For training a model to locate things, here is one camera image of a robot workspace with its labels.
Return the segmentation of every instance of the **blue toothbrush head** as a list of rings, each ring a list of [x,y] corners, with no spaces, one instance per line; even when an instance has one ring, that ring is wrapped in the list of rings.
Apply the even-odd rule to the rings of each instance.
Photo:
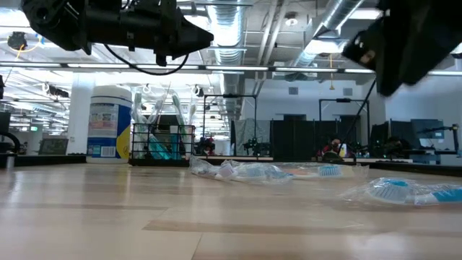
[[[372,198],[392,204],[405,204],[411,193],[411,187],[406,181],[381,178],[366,191]]]
[[[340,177],[342,176],[341,167],[338,165],[320,166],[318,168],[320,177]]]

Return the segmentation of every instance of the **wooden table surface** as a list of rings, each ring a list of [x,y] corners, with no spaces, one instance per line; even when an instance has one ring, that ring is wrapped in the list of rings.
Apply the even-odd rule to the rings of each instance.
[[[59,165],[0,171],[2,259],[462,259],[462,207],[339,198],[367,180],[223,183],[184,168]]]

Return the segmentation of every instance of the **plastic packaging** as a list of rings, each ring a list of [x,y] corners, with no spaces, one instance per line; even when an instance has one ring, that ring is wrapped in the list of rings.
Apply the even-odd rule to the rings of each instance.
[[[190,159],[190,171],[201,177],[246,183],[284,184],[291,180],[313,178],[365,177],[367,167],[328,165],[323,163],[267,163],[226,160],[221,167],[213,166],[197,157]]]
[[[189,160],[189,171],[197,176],[219,181],[229,181],[237,176],[237,172],[229,164],[213,166],[195,156],[191,156]]]
[[[400,205],[434,205],[462,202],[462,186],[425,185],[402,178],[379,178],[342,194],[344,199]]]
[[[321,170],[328,166],[334,166],[329,163],[319,162],[273,162],[273,165],[277,166],[285,173],[291,173],[295,176],[295,179],[304,178],[322,178],[323,174]],[[351,166],[351,165],[335,165],[339,167],[341,171],[340,175],[336,175],[338,178],[366,178],[369,173],[369,166]]]

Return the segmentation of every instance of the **black cable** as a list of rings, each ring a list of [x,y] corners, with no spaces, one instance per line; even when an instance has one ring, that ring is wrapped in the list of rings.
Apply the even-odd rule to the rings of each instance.
[[[142,73],[146,73],[148,75],[152,75],[152,76],[167,76],[167,75],[173,74],[173,73],[179,71],[181,68],[183,68],[183,66],[185,66],[185,64],[186,64],[186,62],[188,61],[188,58],[189,58],[189,54],[186,54],[185,59],[180,64],[180,66],[178,66],[178,68],[176,68],[176,69],[173,69],[171,71],[167,71],[167,72],[164,72],[164,73],[154,73],[154,72],[146,71],[144,69],[140,69],[139,67],[137,67],[137,66],[133,65],[132,63],[130,63],[130,61],[127,61],[124,58],[120,57],[107,44],[105,44],[104,46],[110,52],[110,54],[112,54],[114,57],[116,57],[117,59],[119,59],[123,63],[127,64],[130,68],[135,69],[135,70],[137,70],[139,72],[142,72]]]
[[[129,4],[130,4],[130,0],[127,0],[125,5],[121,7],[121,10],[125,10],[125,8],[127,8],[129,6]]]
[[[374,86],[375,86],[375,81],[376,81],[376,79],[374,79],[374,82],[372,82],[372,84],[370,85],[370,89],[369,89],[369,92],[368,92],[367,95],[366,95],[366,98],[365,98],[364,101],[362,102],[362,105],[361,105],[361,107],[359,108],[358,113],[356,113],[356,116],[355,116],[354,119],[353,119],[352,125],[349,126],[349,129],[348,129],[348,131],[346,132],[345,138],[343,139],[343,141],[341,141],[340,146],[339,146],[339,150],[337,151],[337,154],[338,154],[338,155],[340,155],[341,147],[343,147],[345,141],[348,139],[349,134],[350,134],[351,131],[353,130],[354,125],[356,124],[356,121],[358,120],[359,115],[360,115],[362,109],[364,108],[364,106],[366,105],[367,101],[369,100],[370,93],[372,93],[372,90],[374,89]]]

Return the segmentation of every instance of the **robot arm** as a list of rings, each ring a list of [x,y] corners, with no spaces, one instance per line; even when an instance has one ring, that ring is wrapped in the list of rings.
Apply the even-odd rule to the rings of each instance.
[[[377,90],[392,95],[415,85],[462,43],[462,2],[380,0],[383,12],[359,32],[342,55],[377,74]]]
[[[175,0],[22,0],[31,28],[66,51],[92,52],[93,43],[154,50],[157,64],[207,48],[214,36],[188,22]]]

